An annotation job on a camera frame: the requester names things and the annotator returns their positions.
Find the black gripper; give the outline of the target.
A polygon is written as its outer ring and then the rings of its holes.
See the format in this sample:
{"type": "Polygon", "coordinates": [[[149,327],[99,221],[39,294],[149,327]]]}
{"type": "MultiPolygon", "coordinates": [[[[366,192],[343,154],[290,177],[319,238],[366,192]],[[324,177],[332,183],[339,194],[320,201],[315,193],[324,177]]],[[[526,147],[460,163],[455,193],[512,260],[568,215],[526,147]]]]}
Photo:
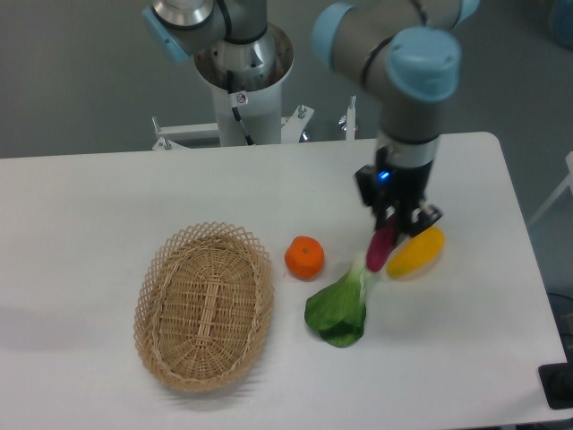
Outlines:
{"type": "Polygon", "coordinates": [[[355,172],[363,205],[375,218],[374,231],[406,224],[405,233],[415,237],[442,218],[442,211],[426,201],[425,189],[433,164],[433,147],[425,145],[382,145],[375,152],[375,164],[355,172]]]}

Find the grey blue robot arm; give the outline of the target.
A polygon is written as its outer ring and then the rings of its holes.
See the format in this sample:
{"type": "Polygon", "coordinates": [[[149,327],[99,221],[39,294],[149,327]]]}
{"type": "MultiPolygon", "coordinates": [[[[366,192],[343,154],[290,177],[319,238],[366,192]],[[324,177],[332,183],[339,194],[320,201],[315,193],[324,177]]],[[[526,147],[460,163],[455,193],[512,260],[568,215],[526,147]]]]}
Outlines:
{"type": "MultiPolygon", "coordinates": [[[[414,237],[440,218],[425,188],[442,132],[442,111],[458,86],[461,49],[451,30],[476,1],[335,3],[312,28],[315,55],[381,102],[374,162],[356,172],[376,228],[414,237]]],[[[279,86],[293,63],[290,41],[263,1],[156,1],[142,12],[150,34],[176,62],[192,59],[221,97],[226,146],[276,143],[278,103],[257,95],[279,86]]]]}

